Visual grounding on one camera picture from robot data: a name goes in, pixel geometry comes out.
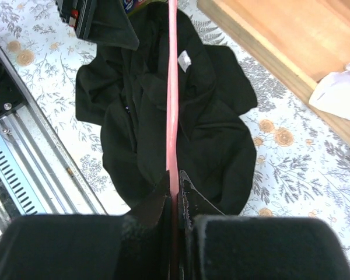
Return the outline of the wooden clothes rack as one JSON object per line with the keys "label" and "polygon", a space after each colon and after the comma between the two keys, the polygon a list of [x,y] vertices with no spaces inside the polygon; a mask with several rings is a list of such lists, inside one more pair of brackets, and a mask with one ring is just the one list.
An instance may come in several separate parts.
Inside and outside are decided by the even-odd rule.
{"label": "wooden clothes rack", "polygon": [[209,1],[198,9],[304,104],[350,63],[350,1]]}

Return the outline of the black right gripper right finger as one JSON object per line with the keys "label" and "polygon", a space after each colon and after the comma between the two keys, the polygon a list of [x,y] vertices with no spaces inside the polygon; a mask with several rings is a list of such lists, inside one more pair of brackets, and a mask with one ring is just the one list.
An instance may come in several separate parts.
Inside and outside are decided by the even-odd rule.
{"label": "black right gripper right finger", "polygon": [[350,279],[333,230],[322,220],[227,215],[179,174],[181,279]]}

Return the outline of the pink hanger of black shirt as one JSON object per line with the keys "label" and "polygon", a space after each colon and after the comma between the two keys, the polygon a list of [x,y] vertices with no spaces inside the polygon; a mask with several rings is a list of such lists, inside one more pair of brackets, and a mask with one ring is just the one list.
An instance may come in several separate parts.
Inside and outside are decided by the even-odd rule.
{"label": "pink hanger of black shirt", "polygon": [[166,169],[169,171],[170,193],[176,197],[179,193],[179,175],[177,167],[177,129],[179,120],[179,84],[177,62],[177,1],[170,0],[169,5],[169,64],[167,78],[167,120],[166,120]]}

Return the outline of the black shirt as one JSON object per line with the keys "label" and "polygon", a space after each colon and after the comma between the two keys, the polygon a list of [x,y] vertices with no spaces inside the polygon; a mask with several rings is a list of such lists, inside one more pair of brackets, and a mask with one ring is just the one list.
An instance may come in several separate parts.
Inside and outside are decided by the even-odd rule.
{"label": "black shirt", "polygon": [[234,52],[204,44],[165,2],[129,20],[138,48],[98,45],[75,89],[76,118],[101,128],[103,167],[119,196],[135,207],[179,170],[221,212],[241,213],[256,163],[241,116],[257,98]]}

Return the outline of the aluminium front frame rail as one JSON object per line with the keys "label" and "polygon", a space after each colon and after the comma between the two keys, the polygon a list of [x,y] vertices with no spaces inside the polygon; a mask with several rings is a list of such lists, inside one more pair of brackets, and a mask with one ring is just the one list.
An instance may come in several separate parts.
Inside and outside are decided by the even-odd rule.
{"label": "aluminium front frame rail", "polygon": [[107,214],[1,47],[0,135],[46,214]]}

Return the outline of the floral patterned tablecloth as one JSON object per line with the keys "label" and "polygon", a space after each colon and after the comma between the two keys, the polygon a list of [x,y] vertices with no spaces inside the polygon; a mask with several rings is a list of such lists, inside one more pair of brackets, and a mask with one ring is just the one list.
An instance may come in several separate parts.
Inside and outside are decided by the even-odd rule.
{"label": "floral patterned tablecloth", "polygon": [[[195,1],[178,7],[205,44],[230,47],[258,106],[242,119],[257,149],[247,216],[308,216],[326,221],[350,264],[350,149],[279,80],[205,16]],[[76,38],[54,1],[0,1],[0,46],[107,211],[127,206],[102,166],[100,128],[75,118],[75,77],[96,47]]]}

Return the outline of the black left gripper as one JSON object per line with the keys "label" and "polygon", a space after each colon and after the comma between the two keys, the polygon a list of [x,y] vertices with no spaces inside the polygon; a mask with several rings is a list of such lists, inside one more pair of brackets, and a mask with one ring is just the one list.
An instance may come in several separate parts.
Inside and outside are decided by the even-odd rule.
{"label": "black left gripper", "polygon": [[139,39],[118,0],[55,0],[63,23],[77,38],[109,47],[137,50]]}

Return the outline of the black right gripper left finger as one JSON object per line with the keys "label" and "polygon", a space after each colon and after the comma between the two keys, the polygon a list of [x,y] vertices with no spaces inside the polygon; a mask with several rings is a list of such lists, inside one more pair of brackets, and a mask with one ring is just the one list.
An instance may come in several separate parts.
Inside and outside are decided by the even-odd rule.
{"label": "black right gripper left finger", "polygon": [[169,175],[121,216],[26,215],[0,240],[0,279],[166,279]]}

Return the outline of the white hanging shirt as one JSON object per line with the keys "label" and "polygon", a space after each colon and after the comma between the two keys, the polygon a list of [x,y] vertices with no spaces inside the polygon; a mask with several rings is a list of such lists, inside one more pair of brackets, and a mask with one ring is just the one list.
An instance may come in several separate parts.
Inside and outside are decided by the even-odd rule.
{"label": "white hanging shirt", "polygon": [[350,121],[350,63],[345,71],[326,75],[314,89],[309,104]]}

